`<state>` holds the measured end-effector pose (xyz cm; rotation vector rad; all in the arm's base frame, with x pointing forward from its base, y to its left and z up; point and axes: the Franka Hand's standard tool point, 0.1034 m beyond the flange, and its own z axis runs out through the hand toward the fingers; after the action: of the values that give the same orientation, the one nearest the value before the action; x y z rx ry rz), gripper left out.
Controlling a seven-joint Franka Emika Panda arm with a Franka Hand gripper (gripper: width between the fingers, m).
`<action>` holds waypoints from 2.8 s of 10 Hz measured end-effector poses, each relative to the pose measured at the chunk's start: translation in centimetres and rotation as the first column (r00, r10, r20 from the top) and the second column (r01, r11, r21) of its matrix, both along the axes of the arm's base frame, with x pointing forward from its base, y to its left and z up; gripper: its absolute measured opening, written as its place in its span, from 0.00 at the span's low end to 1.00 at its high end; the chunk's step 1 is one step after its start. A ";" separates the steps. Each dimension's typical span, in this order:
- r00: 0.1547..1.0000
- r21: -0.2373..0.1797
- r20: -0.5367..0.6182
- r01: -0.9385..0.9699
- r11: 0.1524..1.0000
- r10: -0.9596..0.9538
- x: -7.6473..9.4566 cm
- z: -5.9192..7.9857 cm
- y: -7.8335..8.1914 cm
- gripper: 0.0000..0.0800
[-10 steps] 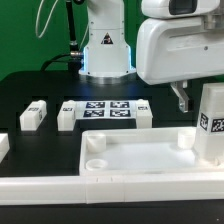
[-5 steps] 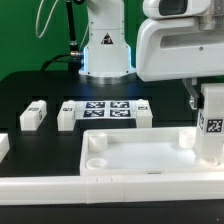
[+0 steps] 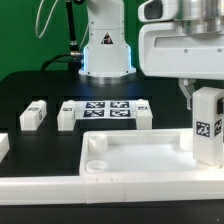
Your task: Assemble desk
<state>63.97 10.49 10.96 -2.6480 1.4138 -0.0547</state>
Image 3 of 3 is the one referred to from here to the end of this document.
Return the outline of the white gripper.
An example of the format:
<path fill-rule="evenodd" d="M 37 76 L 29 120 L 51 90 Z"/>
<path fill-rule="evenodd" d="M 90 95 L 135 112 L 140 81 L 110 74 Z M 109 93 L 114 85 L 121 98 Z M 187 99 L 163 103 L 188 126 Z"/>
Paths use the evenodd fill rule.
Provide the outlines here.
<path fill-rule="evenodd" d="M 179 22 L 150 23 L 138 46 L 146 76 L 224 80 L 224 31 L 185 34 Z"/>

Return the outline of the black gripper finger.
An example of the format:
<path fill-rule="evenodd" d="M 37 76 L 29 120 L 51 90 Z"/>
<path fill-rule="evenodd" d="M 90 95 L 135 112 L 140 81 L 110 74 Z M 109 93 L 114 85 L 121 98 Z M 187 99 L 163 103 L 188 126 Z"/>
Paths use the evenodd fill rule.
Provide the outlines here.
<path fill-rule="evenodd" d="M 224 114 L 224 97 L 217 101 L 217 114 Z"/>

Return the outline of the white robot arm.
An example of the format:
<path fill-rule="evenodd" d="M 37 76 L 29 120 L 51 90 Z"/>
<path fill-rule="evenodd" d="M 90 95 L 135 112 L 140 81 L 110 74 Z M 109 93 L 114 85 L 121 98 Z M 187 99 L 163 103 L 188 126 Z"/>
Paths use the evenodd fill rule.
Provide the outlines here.
<path fill-rule="evenodd" d="M 102 81 L 133 73 L 123 0 L 87 0 L 87 10 L 89 41 L 80 74 Z M 138 18 L 143 74 L 177 78 L 187 98 L 196 79 L 224 80 L 224 0 L 146 0 Z"/>

